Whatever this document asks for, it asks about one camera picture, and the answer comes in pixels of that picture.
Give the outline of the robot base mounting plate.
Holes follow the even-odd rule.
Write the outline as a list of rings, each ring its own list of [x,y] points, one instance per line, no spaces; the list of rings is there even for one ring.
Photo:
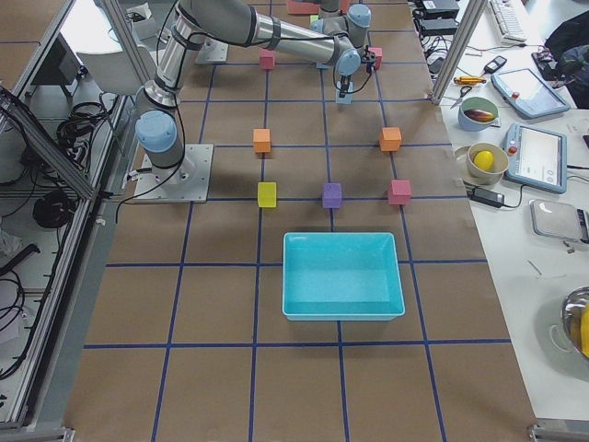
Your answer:
[[[142,168],[150,171],[138,175],[134,198],[147,204],[205,203],[207,200],[214,146],[212,144],[188,144],[179,170],[167,179],[175,169],[154,168],[144,154]]]

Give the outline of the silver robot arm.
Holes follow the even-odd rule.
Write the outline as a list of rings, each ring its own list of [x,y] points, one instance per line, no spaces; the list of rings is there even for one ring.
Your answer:
[[[318,19],[303,28],[242,1],[178,1],[155,73],[136,96],[135,135],[152,167],[171,174],[187,165],[177,125],[179,93],[187,69],[220,46],[258,47],[330,66],[347,87],[363,62],[361,49],[372,12],[364,4],[353,4],[347,11],[341,11],[337,1],[318,5]]]
[[[372,10],[364,4],[352,4],[346,12],[340,9],[340,2],[318,1],[318,19],[310,28],[326,35],[346,37],[358,49],[364,46],[372,22]]]

